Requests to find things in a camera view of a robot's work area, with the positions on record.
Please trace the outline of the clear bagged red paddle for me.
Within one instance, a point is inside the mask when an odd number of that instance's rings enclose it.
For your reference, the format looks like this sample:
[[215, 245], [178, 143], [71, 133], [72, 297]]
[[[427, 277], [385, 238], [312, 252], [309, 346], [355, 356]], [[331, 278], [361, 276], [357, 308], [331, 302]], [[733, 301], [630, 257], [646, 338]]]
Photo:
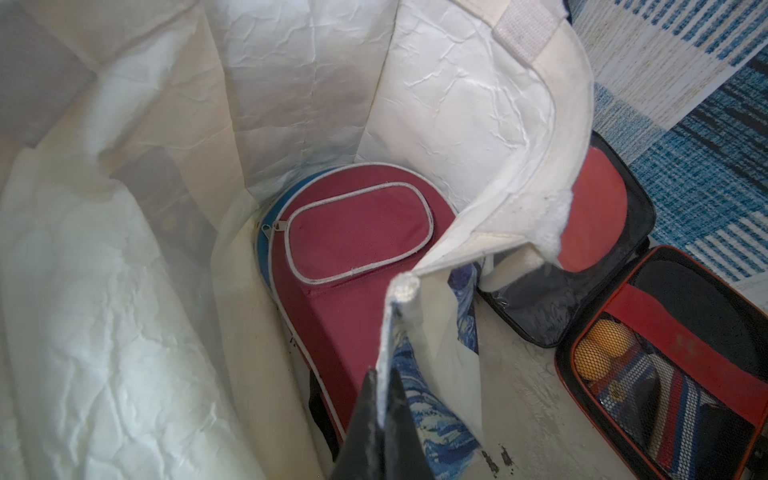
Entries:
[[596, 132], [572, 193], [557, 262], [478, 291], [518, 335], [542, 348], [556, 347], [632, 258], [647, 251], [656, 221], [648, 194]]

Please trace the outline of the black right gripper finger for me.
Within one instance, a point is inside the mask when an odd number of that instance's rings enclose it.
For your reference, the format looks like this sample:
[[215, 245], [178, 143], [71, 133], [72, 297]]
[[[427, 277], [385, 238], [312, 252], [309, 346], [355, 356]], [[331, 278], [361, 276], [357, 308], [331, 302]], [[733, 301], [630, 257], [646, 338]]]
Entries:
[[434, 477], [396, 369], [390, 370], [384, 400], [377, 393], [382, 385], [375, 370], [367, 372], [332, 479]]

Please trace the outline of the maroon paddle case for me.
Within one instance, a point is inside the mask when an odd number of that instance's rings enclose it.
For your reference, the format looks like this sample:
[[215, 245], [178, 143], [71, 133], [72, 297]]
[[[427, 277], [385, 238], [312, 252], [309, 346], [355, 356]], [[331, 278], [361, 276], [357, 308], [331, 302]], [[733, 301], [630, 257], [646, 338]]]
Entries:
[[454, 208], [425, 177], [362, 163], [308, 175], [260, 222], [261, 275], [316, 382], [321, 431], [343, 440], [378, 356], [389, 282], [447, 231]]

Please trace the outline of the white canvas tote bag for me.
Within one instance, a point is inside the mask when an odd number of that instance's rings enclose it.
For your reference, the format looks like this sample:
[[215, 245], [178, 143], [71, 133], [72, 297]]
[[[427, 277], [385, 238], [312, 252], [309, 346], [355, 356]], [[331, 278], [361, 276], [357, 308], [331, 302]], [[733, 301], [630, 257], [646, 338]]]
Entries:
[[425, 177], [456, 213], [389, 282], [368, 371], [381, 400], [399, 373], [433, 478], [463, 477], [484, 440], [474, 291], [558, 256], [587, 149], [568, 15], [3, 2], [2, 477], [329, 477], [349, 425], [321, 431], [255, 245], [285, 190], [362, 163]]

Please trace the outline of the black red mesh paddle set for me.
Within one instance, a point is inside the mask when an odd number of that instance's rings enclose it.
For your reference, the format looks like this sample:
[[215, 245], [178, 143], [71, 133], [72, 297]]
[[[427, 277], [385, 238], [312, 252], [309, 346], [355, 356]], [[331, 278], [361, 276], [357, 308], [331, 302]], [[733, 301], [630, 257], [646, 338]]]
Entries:
[[685, 253], [658, 246], [626, 267], [555, 362], [635, 477], [766, 477], [766, 314]]

